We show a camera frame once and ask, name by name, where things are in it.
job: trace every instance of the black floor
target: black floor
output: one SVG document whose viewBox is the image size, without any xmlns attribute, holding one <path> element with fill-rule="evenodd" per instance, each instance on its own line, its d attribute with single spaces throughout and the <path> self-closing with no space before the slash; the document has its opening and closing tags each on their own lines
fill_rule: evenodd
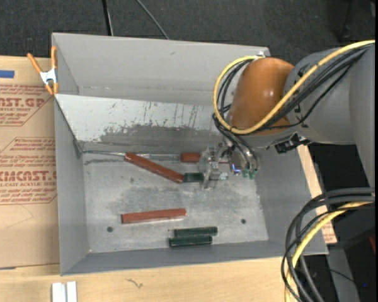
<svg viewBox="0 0 378 302">
<path fill-rule="evenodd" d="M 359 0 L 350 41 L 339 42 L 347 0 L 141 0 L 173 40 L 224 42 L 269 47 L 296 64 L 320 50 L 375 38 L 375 10 Z M 135 0 L 107 0 L 116 36 L 164 39 Z M 50 35 L 74 32 L 106 35 L 101 0 L 0 0 L 0 55 L 48 57 Z M 364 186 L 353 147 L 314 145 L 314 160 L 327 190 Z M 375 256 L 367 240 L 348 252 L 355 280 L 370 283 L 361 301 L 375 301 Z M 364 270 L 362 259 L 367 262 Z"/>
</svg>

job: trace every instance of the robotic arm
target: robotic arm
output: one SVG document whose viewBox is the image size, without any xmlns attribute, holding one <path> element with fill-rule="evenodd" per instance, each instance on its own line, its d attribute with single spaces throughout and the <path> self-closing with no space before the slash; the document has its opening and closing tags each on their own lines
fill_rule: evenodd
<svg viewBox="0 0 378 302">
<path fill-rule="evenodd" d="M 203 186 L 218 180 L 224 156 L 233 174 L 252 179 L 260 150 L 318 142 L 355 144 L 374 187 L 374 94 L 375 41 L 314 53 L 296 66 L 273 57 L 234 61 L 215 84 L 213 117 L 224 138 L 202 155 Z"/>
</svg>

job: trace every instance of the black cable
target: black cable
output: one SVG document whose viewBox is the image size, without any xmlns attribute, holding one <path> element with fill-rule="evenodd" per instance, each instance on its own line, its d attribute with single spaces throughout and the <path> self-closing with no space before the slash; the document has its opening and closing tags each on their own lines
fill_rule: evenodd
<svg viewBox="0 0 378 302">
<path fill-rule="evenodd" d="M 315 216 L 305 227 L 304 229 L 301 231 L 301 234 L 300 236 L 302 236 L 304 233 L 306 233 L 307 229 L 310 228 L 314 223 L 315 221 L 317 221 L 318 219 L 320 219 L 320 217 L 324 216 L 324 215 L 327 215 L 329 214 L 329 211 L 326 211 L 325 213 L 322 213 L 318 216 Z M 285 276 L 285 271 L 284 271 L 284 265 L 285 265 L 285 261 L 287 261 L 288 263 L 288 266 L 289 266 L 289 271 L 291 272 L 291 266 L 292 266 L 292 263 L 291 263 L 291 256 L 290 256 L 290 251 L 292 250 L 292 248 L 297 245 L 299 243 L 299 239 L 296 238 L 294 239 L 286 248 L 285 252 L 284 252 L 284 257 L 282 259 L 282 265 L 281 265 L 281 273 L 282 273 L 282 279 L 284 281 L 284 284 L 285 286 L 287 287 L 287 289 L 290 291 L 290 293 L 293 295 L 293 297 L 298 301 L 298 302 L 302 302 L 302 300 L 300 299 L 300 297 L 298 297 L 297 293 L 295 293 L 295 291 L 292 289 L 290 283 L 288 282 L 286 276 Z M 301 295 L 303 295 L 305 298 L 308 299 L 308 301 L 312 301 L 313 300 L 311 299 L 311 297 L 309 296 L 309 294 L 305 291 L 303 285 L 301 284 L 301 282 L 299 281 L 298 277 L 297 276 L 293 276 L 293 279 L 294 279 L 294 282 L 296 283 L 297 287 L 300 289 L 300 292 L 301 292 Z"/>
<path fill-rule="evenodd" d="M 363 47 L 361 50 L 351 50 L 348 53 L 342 55 L 340 58 L 333 61 L 331 64 L 327 65 L 315 78 L 310 82 L 301 92 L 299 92 L 296 97 L 286 104 L 273 118 L 268 120 L 263 126 L 271 126 L 278 120 L 287 115 L 292 111 L 298 104 L 300 104 L 305 98 L 307 98 L 312 92 L 314 92 L 323 82 L 327 81 L 330 77 L 335 75 L 339 70 L 346 67 L 348 64 L 354 64 L 356 61 L 362 57 L 362 55 L 367 51 L 368 47 Z"/>
<path fill-rule="evenodd" d="M 366 197 L 366 198 L 359 198 L 358 200 L 360 201 L 368 201 L 368 200 L 372 200 L 372 196 L 371 197 Z M 284 272 L 284 262 L 287 261 L 288 263 L 288 267 L 289 267 L 289 272 L 294 280 L 294 282 L 296 283 L 297 287 L 299 288 L 300 290 L 300 293 L 301 295 L 303 295 L 307 300 L 308 302 L 313 302 L 312 298 L 310 297 L 309 293 L 305 290 L 304 286 L 302 285 L 300 279 L 298 278 L 297 274 L 296 274 L 296 271 L 294 269 L 294 266 L 292 265 L 292 261 L 291 261 L 291 254 L 290 254 L 290 251 L 291 249 L 297 245 L 298 243 L 301 242 L 301 238 L 302 236 L 308 231 L 308 229 L 310 229 L 313 224 L 318 220 L 320 219 L 321 217 L 323 217 L 324 215 L 327 215 L 329 213 L 332 213 L 332 212 L 335 212 L 335 211 L 348 211 L 348 210 L 357 210 L 359 209 L 359 207 L 354 207 L 354 208 L 338 208 L 338 209 L 335 209 L 335 210 L 332 210 L 332 211 L 327 211 L 325 213 L 322 213 L 318 216 L 315 216 L 301 231 L 300 231 L 300 234 L 299 236 L 297 236 L 297 238 L 294 239 L 293 242 L 290 243 L 290 245 L 287 247 L 286 251 L 285 251 L 285 254 L 284 254 L 284 258 L 282 259 L 282 266 L 281 266 L 281 273 L 282 273 L 282 278 L 283 278 L 283 281 L 286 285 L 286 287 L 289 289 L 289 291 L 291 292 L 291 294 L 293 295 L 293 297 L 297 300 L 297 301 L 300 301 L 302 302 L 302 300 L 300 299 L 300 297 L 297 295 L 297 293 L 295 293 L 295 291 L 291 288 L 289 282 L 287 281 L 287 278 L 285 277 L 285 272 Z"/>
<path fill-rule="evenodd" d="M 246 160 L 246 164 L 248 166 L 248 169 L 249 169 L 250 166 L 251 166 L 251 162 L 249 161 L 249 158 L 248 158 L 247 153 L 245 152 L 245 150 L 242 147 L 239 146 L 239 142 L 238 142 L 237 138 L 232 133 L 230 133 L 229 131 L 227 131 L 219 123 L 219 120 L 217 119 L 217 117 L 215 116 L 214 113 L 212 115 L 212 118 L 214 120 L 215 127 L 220 131 L 220 133 L 223 134 L 240 151 L 240 153 L 243 155 L 243 157 Z"/>
<path fill-rule="evenodd" d="M 105 16 L 106 30 L 108 32 L 108 36 L 113 36 L 111 17 L 109 15 L 109 10 L 108 10 L 108 5 L 106 3 L 106 0 L 102 0 L 102 8 L 103 8 L 103 14 Z"/>
<path fill-rule="evenodd" d="M 343 198 L 337 198 L 339 199 L 338 202 L 342 202 L 344 203 L 345 202 L 345 199 Z M 347 198 L 347 201 L 365 201 L 364 198 L 361 198 L 359 196 L 354 196 L 354 198 Z M 311 273 L 309 272 L 309 269 L 308 269 L 308 266 L 307 266 L 307 262 L 305 260 L 305 257 L 304 255 L 300 255 L 299 257 L 299 264 L 301 266 L 301 269 L 302 269 L 302 273 L 304 274 L 305 278 L 306 278 L 306 281 L 309 285 L 309 288 L 311 289 L 313 295 L 315 296 L 315 298 L 319 301 L 319 302 L 324 302 L 324 299 L 323 297 L 321 296 L 321 293 L 319 292 L 319 290 L 317 289 L 315 283 L 314 283 L 314 279 L 312 278 L 311 276 Z"/>
<path fill-rule="evenodd" d="M 230 83 L 232 82 L 232 80 L 234 79 L 234 76 L 245 66 L 247 65 L 248 63 L 252 62 L 253 59 L 248 59 L 248 60 L 244 60 L 243 62 L 237 64 L 237 66 L 235 67 L 234 70 L 232 70 L 226 77 L 226 79 L 224 80 L 224 82 L 222 83 L 221 85 L 221 88 L 220 88 L 220 91 L 223 90 L 222 92 L 222 96 L 221 96 L 221 106 L 220 106 L 220 110 L 222 110 L 224 108 L 224 102 L 226 100 L 226 94 L 227 94 L 227 91 L 228 91 L 228 87 L 230 85 Z"/>
<path fill-rule="evenodd" d="M 166 32 L 161 27 L 161 25 L 158 23 L 155 17 L 151 14 L 151 12 L 146 8 L 146 6 L 140 0 L 136 0 L 136 1 L 138 4 L 140 4 L 140 7 L 143 8 L 143 10 L 148 14 L 148 16 L 153 20 L 153 22 L 158 27 L 159 31 L 164 35 L 165 39 L 169 39 L 169 36 L 166 34 Z"/>
<path fill-rule="evenodd" d="M 246 147 L 249 152 L 251 152 L 251 155 L 254 157 L 256 160 L 256 152 L 253 150 L 253 148 L 249 145 L 247 141 L 244 140 L 243 137 L 237 136 L 238 140 L 243 144 L 244 147 Z"/>
<path fill-rule="evenodd" d="M 309 211 L 313 210 L 314 208 L 317 208 L 318 206 L 322 206 L 324 204 L 334 204 L 334 203 L 344 203 L 344 202 L 351 202 L 351 201 L 374 201 L 375 198 L 373 196 L 349 196 L 349 194 L 367 194 L 367 193 L 373 193 L 375 192 L 374 188 L 348 188 L 348 189 L 339 189 L 336 191 L 330 191 L 328 193 L 321 194 L 319 196 L 316 196 L 312 200 L 310 200 L 308 203 L 305 204 L 305 206 L 301 209 L 301 211 L 297 214 L 297 216 L 292 220 L 289 229 L 287 230 L 286 239 L 285 239 L 285 246 L 289 248 L 290 245 L 290 238 L 291 233 L 293 232 L 293 229 L 297 227 L 296 231 L 296 238 L 300 239 L 304 231 L 301 231 L 301 223 L 303 216 L 308 213 Z M 303 288 L 301 282 L 299 281 L 297 274 L 295 273 L 294 267 L 290 264 L 290 257 L 288 258 L 289 262 L 289 271 L 294 278 L 294 281 L 298 287 L 300 287 L 300 291 L 303 296 L 306 296 L 306 298 L 311 299 L 309 294 L 305 291 Z M 312 286 L 310 285 L 312 291 L 314 287 L 313 281 L 311 282 Z"/>
<path fill-rule="evenodd" d="M 330 272 L 333 272 L 337 275 L 340 275 L 341 277 L 349 280 L 350 282 L 353 282 L 354 284 L 358 285 L 358 286 L 363 286 L 364 289 L 367 289 L 369 291 L 375 291 L 375 289 L 372 289 L 372 288 L 367 288 L 364 286 L 364 284 L 360 283 L 360 282 L 357 282 L 356 280 L 348 277 L 347 275 L 343 274 L 342 272 L 339 272 L 339 271 L 336 271 L 334 269 L 331 269 L 330 267 L 322 267 L 322 266 L 314 266 L 315 269 L 324 269 L 324 270 L 327 270 L 327 271 L 330 271 Z"/>
</svg>

